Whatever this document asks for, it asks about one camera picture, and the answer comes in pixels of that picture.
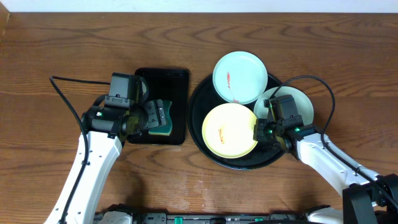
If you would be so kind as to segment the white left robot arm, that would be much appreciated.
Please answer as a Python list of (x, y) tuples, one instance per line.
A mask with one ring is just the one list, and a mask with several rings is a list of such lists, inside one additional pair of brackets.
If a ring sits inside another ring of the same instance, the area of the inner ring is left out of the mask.
[(170, 101), (152, 100), (129, 107), (92, 106), (82, 118), (83, 131), (71, 171), (47, 223), (93, 223), (108, 174), (128, 136), (170, 127)]

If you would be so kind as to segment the green yellow sponge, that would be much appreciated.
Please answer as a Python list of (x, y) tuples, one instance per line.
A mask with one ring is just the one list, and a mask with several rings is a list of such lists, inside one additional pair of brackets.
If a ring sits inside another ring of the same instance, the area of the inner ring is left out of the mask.
[(162, 100), (159, 108), (160, 121), (159, 126), (150, 128), (149, 134), (152, 136), (170, 136), (172, 132), (172, 119), (170, 117), (171, 101)]

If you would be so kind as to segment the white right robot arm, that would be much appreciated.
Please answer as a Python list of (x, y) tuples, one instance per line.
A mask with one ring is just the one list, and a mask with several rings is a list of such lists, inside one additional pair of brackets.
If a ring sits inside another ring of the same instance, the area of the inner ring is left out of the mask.
[(274, 143), (317, 171), (342, 197), (343, 208), (319, 206), (305, 213), (307, 223), (397, 223), (397, 175), (368, 169), (335, 146), (301, 116), (258, 119), (254, 139)]

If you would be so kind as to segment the pale green plate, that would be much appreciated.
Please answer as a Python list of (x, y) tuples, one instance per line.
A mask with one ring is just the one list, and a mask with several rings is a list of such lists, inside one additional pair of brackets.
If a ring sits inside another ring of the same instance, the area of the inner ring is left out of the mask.
[[(256, 101), (254, 106), (254, 114), (257, 118), (267, 118), (268, 116), (268, 108), (264, 106), (264, 100), (268, 100), (273, 94), (273, 92), (277, 89), (277, 87), (273, 87), (267, 91), (265, 91)], [(297, 106), (298, 113), (302, 116), (303, 124), (308, 125), (313, 123), (314, 118), (314, 110), (312, 102), (309, 97), (302, 91), (290, 87), (283, 86), (276, 94), (275, 97), (283, 96), (283, 95), (292, 95), (295, 104)]]

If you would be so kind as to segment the yellow plate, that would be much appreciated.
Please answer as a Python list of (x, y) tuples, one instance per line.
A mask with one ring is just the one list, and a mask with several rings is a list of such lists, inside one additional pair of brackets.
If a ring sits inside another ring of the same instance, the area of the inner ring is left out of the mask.
[(257, 145), (254, 125), (257, 117), (247, 107), (225, 103), (213, 108), (205, 117), (201, 133), (205, 145), (215, 155), (236, 159), (249, 154)]

